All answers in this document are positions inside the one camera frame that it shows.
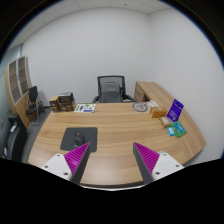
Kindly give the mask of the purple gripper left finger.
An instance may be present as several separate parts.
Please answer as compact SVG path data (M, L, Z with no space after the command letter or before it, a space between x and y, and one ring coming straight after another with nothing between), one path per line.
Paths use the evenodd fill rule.
M89 155L90 144L86 143L67 154L55 154L42 166L42 169L79 185Z

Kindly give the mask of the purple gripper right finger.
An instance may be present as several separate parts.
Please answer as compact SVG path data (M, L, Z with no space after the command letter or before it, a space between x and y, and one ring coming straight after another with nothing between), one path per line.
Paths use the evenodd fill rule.
M133 154L145 184L159 180L183 168L167 152L157 153L137 142L133 143Z

